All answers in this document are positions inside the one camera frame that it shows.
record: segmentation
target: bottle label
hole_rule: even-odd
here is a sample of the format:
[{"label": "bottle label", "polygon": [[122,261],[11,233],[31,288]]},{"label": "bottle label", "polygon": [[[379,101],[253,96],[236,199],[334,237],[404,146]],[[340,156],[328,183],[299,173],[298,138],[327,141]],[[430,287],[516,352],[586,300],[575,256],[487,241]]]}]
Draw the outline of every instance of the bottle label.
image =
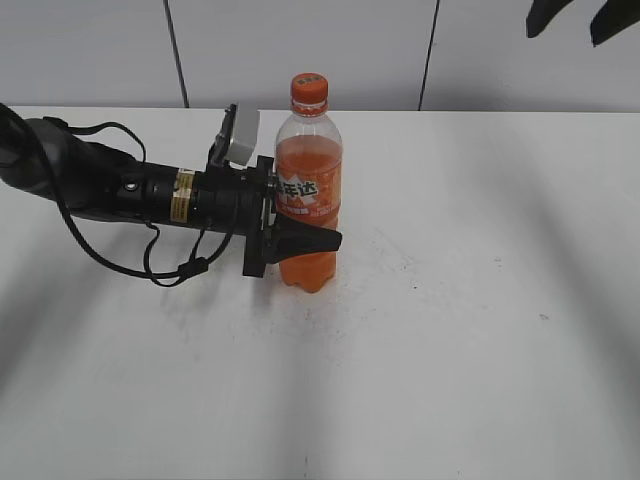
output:
[{"label": "bottle label", "polygon": [[340,207],[341,164],[314,174],[278,167],[277,207],[282,213],[324,217]]}]

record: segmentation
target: robotic arm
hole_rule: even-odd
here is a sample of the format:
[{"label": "robotic arm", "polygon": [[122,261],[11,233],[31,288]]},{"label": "robotic arm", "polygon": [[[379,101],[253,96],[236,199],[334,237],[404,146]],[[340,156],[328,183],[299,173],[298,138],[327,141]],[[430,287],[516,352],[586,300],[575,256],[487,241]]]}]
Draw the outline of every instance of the robotic arm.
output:
[{"label": "robotic arm", "polygon": [[[0,104],[0,178],[12,187],[54,200],[82,249],[119,273],[161,286],[178,285],[207,271],[236,234],[246,237],[243,275],[262,277],[267,263],[338,250],[342,236],[275,213],[273,158],[259,156],[255,167],[246,167],[258,123],[257,111],[231,105],[204,171],[196,172],[146,162],[144,145],[124,125],[107,122],[75,128],[58,118],[24,120]],[[78,138],[104,128],[119,128],[130,135],[142,147],[142,161]],[[234,168],[232,163],[244,168]],[[73,216],[140,223],[154,230],[156,235],[143,256],[144,271],[102,257],[86,242]],[[151,250],[160,234],[157,224],[200,230],[189,261],[175,272],[151,270]],[[207,230],[224,232],[225,237],[212,255],[198,256]],[[172,283],[161,282],[167,279]]]}]

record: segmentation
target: white table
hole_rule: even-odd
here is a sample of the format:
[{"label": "white table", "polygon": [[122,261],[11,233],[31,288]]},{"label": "white table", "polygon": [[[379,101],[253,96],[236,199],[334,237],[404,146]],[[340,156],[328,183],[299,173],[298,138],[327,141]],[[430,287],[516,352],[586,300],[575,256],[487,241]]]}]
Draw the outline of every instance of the white table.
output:
[{"label": "white table", "polygon": [[[197,169],[222,120],[18,111]],[[242,238],[175,289],[119,276],[0,188],[0,478],[640,478],[640,115],[333,118],[344,243],[315,295],[242,277]],[[139,266],[147,229],[80,223]],[[156,267],[194,237],[165,228]]]}]

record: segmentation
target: bottle cap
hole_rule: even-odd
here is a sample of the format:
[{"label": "bottle cap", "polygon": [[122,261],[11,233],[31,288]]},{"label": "bottle cap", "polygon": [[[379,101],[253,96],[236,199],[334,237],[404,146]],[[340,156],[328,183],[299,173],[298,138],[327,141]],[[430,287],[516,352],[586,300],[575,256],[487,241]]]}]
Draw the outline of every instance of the bottle cap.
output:
[{"label": "bottle cap", "polygon": [[301,73],[291,81],[291,108],[304,115],[327,110],[329,82],[319,73]]}]

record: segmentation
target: orange soda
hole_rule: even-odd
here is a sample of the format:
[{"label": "orange soda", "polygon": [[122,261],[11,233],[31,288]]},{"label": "orange soda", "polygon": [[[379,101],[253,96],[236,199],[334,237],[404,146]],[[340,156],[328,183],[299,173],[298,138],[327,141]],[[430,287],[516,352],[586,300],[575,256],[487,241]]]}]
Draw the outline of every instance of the orange soda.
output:
[{"label": "orange soda", "polygon": [[[294,220],[336,229],[340,210],[342,138],[326,115],[329,84],[317,73],[291,82],[292,114],[276,140],[278,211]],[[335,275],[336,252],[312,253],[280,262],[282,280],[317,292]]]}]

